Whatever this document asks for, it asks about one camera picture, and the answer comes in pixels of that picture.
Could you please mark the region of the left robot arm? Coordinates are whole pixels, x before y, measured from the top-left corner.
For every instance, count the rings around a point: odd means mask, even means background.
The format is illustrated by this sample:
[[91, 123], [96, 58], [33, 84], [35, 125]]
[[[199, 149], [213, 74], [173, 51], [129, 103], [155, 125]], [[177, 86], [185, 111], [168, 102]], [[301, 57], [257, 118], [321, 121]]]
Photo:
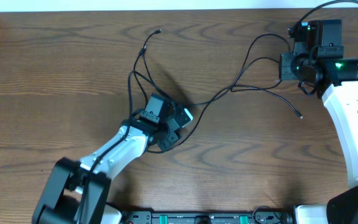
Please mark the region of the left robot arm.
[[153, 145], [167, 152], [193, 120], [190, 111], [153, 94], [144, 109], [131, 110], [117, 134], [78, 161], [54, 165], [32, 223], [119, 223], [122, 212], [107, 203], [112, 180]]

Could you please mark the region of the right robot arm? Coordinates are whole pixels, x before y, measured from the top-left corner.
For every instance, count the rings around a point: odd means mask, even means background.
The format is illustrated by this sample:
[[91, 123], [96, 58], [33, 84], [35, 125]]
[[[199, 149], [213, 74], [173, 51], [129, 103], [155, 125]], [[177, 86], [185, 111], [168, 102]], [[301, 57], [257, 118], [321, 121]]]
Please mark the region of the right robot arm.
[[293, 51], [281, 54], [279, 78], [296, 80], [328, 110], [344, 154], [348, 190], [327, 203], [296, 205], [288, 223], [358, 223], [358, 58], [344, 58], [342, 22], [301, 22], [288, 30]]

